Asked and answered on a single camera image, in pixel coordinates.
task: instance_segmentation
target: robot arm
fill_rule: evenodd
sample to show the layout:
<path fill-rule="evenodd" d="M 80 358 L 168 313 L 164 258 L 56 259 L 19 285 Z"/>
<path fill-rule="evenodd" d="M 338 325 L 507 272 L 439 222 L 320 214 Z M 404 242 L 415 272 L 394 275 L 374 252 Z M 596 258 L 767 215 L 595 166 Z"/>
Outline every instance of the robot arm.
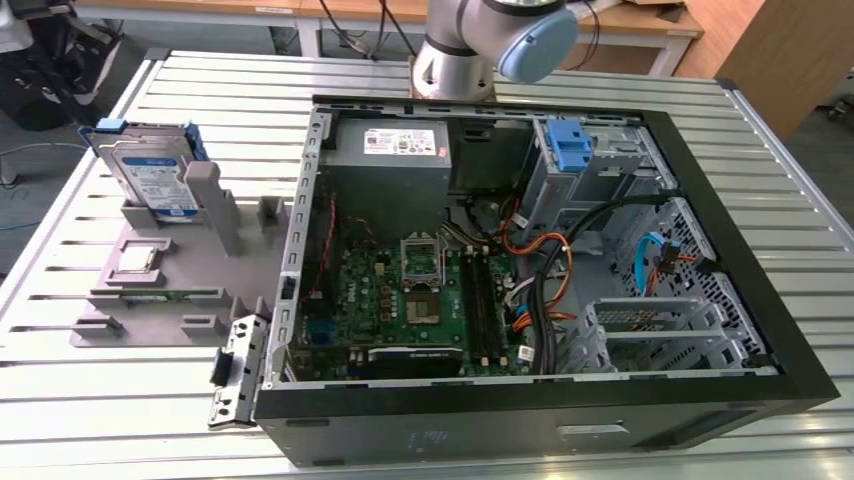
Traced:
<path fill-rule="evenodd" d="M 566 0 L 432 0 L 427 37 L 412 67 L 423 98 L 483 100 L 492 67 L 534 83 L 575 45 L 578 21 Z"/>

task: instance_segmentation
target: power supply label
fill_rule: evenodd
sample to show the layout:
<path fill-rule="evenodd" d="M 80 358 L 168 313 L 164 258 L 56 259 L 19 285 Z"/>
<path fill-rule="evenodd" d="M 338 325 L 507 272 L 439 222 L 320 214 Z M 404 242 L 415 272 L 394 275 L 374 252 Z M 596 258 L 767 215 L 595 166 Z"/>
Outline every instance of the power supply label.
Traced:
<path fill-rule="evenodd" d="M 372 128 L 364 132 L 364 153 L 368 155 L 436 155 L 432 130 Z"/>

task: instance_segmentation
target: floor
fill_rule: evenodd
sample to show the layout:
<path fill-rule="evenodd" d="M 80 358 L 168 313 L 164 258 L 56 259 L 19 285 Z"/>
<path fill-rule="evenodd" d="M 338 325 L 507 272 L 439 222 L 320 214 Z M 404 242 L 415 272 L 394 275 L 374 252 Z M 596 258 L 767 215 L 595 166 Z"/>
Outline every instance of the floor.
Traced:
<path fill-rule="evenodd" d="M 128 39 L 101 86 L 97 104 L 103 111 L 109 110 L 119 98 L 148 48 L 171 46 L 183 50 L 211 50 L 211 42 L 203 38 L 205 27 L 201 25 L 181 25 L 177 28 L 163 23 L 125 22 L 123 27 Z M 270 42 L 270 33 L 275 42 Z M 299 40 L 291 29 L 268 32 L 263 27 L 217 25 L 216 35 L 217 48 L 228 45 L 235 53 L 299 54 Z M 359 40 L 375 45 L 376 34 L 368 32 Z M 378 55 L 380 59 L 406 59 L 406 46 L 398 36 L 390 35 L 386 40 Z M 418 48 L 420 39 L 412 41 Z M 360 57 L 356 52 L 339 46 L 332 34 L 324 36 L 323 45 L 328 56 Z M 0 113 L 0 153 L 29 143 L 81 143 L 75 130 L 73 127 L 63 127 L 43 133 L 27 132 Z M 829 122 L 825 114 L 815 112 L 803 122 L 787 147 L 842 216 L 849 222 L 854 221 L 854 192 L 850 188 L 854 175 L 854 127 Z M 29 149 L 3 158 L 3 165 L 11 166 L 20 174 L 20 184 L 12 190 L 0 188 L 0 281 L 35 231 L 35 227 L 13 230 L 4 230 L 4 227 L 36 222 L 44 216 L 79 158 L 76 149 L 60 147 Z"/>

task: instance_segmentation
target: aluminum slotted table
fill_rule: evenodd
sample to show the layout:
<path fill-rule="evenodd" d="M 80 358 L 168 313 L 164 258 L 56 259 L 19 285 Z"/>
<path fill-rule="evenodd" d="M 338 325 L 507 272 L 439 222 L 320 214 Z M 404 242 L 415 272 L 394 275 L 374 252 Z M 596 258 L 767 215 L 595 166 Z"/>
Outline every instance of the aluminum slotted table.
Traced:
<path fill-rule="evenodd" d="M 741 93 L 706 80 L 594 73 L 558 73 L 527 86 L 496 79 L 496 90 L 502 102 L 671 114 L 843 396 L 687 451 L 398 465 L 386 473 L 324 476 L 845 478 L 854 471 L 854 235 Z M 200 124 L 220 183 L 252 202 L 294 194 L 314 93 L 406 97 L 407 64 L 168 52 L 143 62 L 112 116 Z M 207 431 L 213 348 L 68 343 L 124 224 L 121 200 L 107 167 L 88 153 L 0 287 L 0 467 L 11 468 L 0 476 L 296 474 L 260 429 Z M 24 472 L 31 466 L 41 468 Z"/>

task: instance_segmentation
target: motherboard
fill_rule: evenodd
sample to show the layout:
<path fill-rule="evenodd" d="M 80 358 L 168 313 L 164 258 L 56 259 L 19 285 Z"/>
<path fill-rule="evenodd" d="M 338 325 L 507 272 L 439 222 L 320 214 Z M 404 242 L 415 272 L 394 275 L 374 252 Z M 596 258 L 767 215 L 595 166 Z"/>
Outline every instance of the motherboard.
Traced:
<path fill-rule="evenodd" d="M 402 253 L 400 248 L 344 252 L 334 311 L 307 308 L 302 346 L 292 352 L 298 377 L 516 374 L 500 305 L 511 258 L 448 249 L 436 257 L 410 248 L 404 261 Z M 411 280 L 432 273 L 436 283 Z"/>

